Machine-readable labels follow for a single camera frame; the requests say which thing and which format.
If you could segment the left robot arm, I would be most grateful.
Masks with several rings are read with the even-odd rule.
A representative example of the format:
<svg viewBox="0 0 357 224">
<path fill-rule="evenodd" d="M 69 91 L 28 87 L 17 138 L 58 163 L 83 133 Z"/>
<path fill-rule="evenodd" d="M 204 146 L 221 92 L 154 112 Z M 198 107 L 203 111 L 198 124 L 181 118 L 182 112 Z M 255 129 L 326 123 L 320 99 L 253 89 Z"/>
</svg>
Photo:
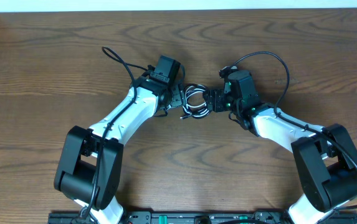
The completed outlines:
<svg viewBox="0 0 357 224">
<path fill-rule="evenodd" d="M 54 187 L 81 205 L 78 214 L 51 213 L 49 223 L 119 223 L 124 209 L 115 195 L 120 182 L 123 147 L 157 111 L 185 104 L 184 67 L 161 56 L 133 80 L 125 99 L 89 128 L 74 126 L 66 135 Z"/>
</svg>

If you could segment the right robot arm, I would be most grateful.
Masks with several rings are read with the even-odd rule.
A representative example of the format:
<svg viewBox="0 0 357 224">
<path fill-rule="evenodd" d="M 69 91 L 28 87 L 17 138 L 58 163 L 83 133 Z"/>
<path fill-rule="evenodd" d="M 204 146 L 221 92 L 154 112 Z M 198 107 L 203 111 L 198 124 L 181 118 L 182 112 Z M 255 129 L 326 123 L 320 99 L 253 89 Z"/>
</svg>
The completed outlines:
<svg viewBox="0 0 357 224">
<path fill-rule="evenodd" d="M 290 222 L 321 223 L 346 210 L 357 197 L 357 149 L 347 129 L 309 124 L 263 102 L 248 70 L 227 68 L 220 77 L 223 88 L 203 94 L 207 108 L 230 112 L 244 130 L 293 154 L 303 195 L 288 209 Z"/>
</svg>

